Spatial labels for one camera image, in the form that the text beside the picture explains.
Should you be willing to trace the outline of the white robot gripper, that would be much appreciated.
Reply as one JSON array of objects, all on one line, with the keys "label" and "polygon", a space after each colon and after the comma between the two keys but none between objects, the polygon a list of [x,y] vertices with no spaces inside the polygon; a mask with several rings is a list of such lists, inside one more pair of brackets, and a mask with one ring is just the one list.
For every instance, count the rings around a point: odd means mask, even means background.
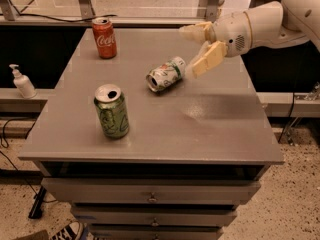
[{"label": "white robot gripper", "polygon": [[214,23],[207,21],[180,27],[179,34],[201,46],[191,61],[191,72],[197,78],[218,66],[226,57],[245,54],[252,45],[251,25],[244,12],[222,16]]}]

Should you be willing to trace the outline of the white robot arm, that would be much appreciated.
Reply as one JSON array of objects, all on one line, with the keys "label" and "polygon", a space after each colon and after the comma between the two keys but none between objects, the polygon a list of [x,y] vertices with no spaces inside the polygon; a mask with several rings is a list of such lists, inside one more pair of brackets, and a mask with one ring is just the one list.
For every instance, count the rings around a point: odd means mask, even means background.
[{"label": "white robot arm", "polygon": [[186,67],[197,78],[226,57],[243,55],[256,47],[286,48],[310,41],[320,50],[320,0],[272,1],[214,22],[183,26],[179,34],[201,45]]}]

